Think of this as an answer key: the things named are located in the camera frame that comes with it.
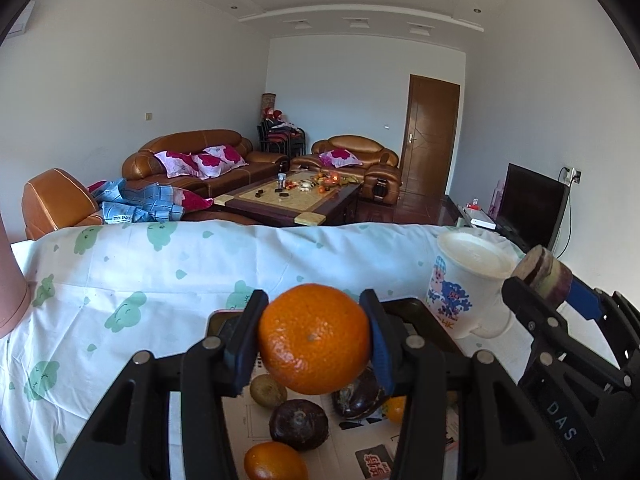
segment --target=black flat screen tv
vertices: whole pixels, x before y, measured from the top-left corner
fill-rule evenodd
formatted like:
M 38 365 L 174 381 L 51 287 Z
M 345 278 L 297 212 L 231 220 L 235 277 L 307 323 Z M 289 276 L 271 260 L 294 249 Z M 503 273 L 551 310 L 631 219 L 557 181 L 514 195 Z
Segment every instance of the black flat screen tv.
M 509 164 L 496 223 L 523 251 L 536 245 L 553 250 L 569 187 L 535 171 Z

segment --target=wooden coffee table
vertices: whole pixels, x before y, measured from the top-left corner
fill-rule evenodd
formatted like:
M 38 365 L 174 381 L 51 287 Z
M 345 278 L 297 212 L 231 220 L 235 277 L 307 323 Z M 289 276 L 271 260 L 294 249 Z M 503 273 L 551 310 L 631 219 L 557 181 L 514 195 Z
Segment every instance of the wooden coffee table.
M 315 174 L 290 171 L 287 179 L 305 180 Z M 318 187 L 309 191 L 299 187 L 284 190 L 289 196 L 274 192 L 277 187 L 277 177 L 249 184 L 216 197 L 212 210 L 236 213 L 274 227 L 344 225 L 355 220 L 362 184 L 334 187 L 324 194 L 318 192 Z

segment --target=silver bolt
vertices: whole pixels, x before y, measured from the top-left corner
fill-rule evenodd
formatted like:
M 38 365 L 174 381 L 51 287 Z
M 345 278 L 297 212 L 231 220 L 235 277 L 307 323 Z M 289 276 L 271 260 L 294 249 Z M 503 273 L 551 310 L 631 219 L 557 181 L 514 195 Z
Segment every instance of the silver bolt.
M 202 342 L 202 346 L 207 350 L 215 350 L 222 344 L 222 341 L 217 335 L 210 335 L 209 337 L 204 338 Z
M 414 350 L 424 346 L 424 338 L 420 335 L 410 335 L 404 340 L 404 342 L 409 348 L 413 348 Z
M 545 365 L 545 366 L 551 366 L 551 363 L 554 361 L 554 359 L 551 357 L 551 354 L 549 352 L 542 352 L 542 354 L 540 354 L 540 362 Z
M 151 354 L 146 350 L 141 350 L 140 352 L 137 352 L 132 359 L 135 364 L 143 365 L 144 363 L 149 361 L 149 359 L 151 359 Z
M 488 350 L 479 350 L 476 352 L 476 359 L 483 365 L 490 365 L 495 361 L 495 356 Z

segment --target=small orange fruit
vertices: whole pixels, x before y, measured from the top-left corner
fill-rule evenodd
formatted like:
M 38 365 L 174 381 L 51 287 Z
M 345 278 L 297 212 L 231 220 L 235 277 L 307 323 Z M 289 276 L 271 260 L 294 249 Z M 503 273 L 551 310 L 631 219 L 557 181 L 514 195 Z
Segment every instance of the small orange fruit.
M 382 405 L 382 413 L 391 422 L 402 424 L 406 397 L 391 397 Z
M 300 394 L 328 394 L 353 382 L 367 366 L 369 319 L 336 288 L 295 286 L 262 313 L 258 349 L 280 384 Z
M 256 444 L 244 456 L 249 480 L 308 480 L 305 461 L 292 447 L 281 442 Z

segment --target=brown leather sofa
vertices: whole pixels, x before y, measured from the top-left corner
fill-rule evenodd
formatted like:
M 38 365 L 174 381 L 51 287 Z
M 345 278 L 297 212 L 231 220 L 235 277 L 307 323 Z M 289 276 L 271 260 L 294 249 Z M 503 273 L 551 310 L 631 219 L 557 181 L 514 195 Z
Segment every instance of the brown leather sofa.
M 53 169 L 32 178 L 24 186 L 22 216 L 29 240 L 64 227 L 101 225 L 104 219 L 88 189 L 64 170 Z M 228 220 L 237 224 L 259 222 L 225 212 L 197 211 L 182 217 L 185 221 Z
M 349 150 L 362 161 L 362 166 L 346 168 L 324 168 L 318 155 L 335 148 Z M 401 173 L 398 169 L 398 155 L 382 144 L 367 137 L 340 135 L 327 140 L 318 140 L 311 147 L 311 155 L 297 156 L 291 167 L 323 168 L 324 170 L 355 176 L 364 185 L 360 196 L 376 202 L 393 205 L 398 201 Z
M 231 144 L 235 147 L 248 162 L 248 166 L 236 168 L 217 178 L 207 180 L 192 176 L 168 178 L 164 167 L 154 156 L 164 151 L 200 153 L 204 148 L 222 144 Z M 199 130 L 179 132 L 151 140 L 124 161 L 122 176 L 135 187 L 144 187 L 158 182 L 188 189 L 203 197 L 214 198 L 257 180 L 275 176 L 280 170 L 280 164 L 286 161 L 287 156 L 279 153 L 254 152 L 251 141 L 233 130 Z

